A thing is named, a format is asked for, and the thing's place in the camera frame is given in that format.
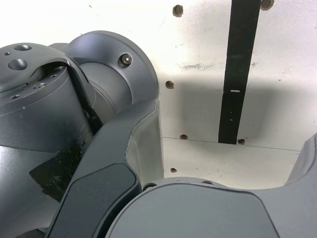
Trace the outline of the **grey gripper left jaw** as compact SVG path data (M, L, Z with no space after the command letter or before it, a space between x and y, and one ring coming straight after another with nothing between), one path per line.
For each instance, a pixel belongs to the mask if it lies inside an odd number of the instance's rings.
M133 104L95 135L47 236L103 238L143 186L163 177L159 101Z

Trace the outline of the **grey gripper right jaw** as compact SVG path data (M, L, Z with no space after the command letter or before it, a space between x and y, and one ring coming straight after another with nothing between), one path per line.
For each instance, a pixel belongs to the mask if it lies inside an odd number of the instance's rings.
M308 139L284 186L233 189L206 183L155 186L129 202L108 238L314 238L317 138Z

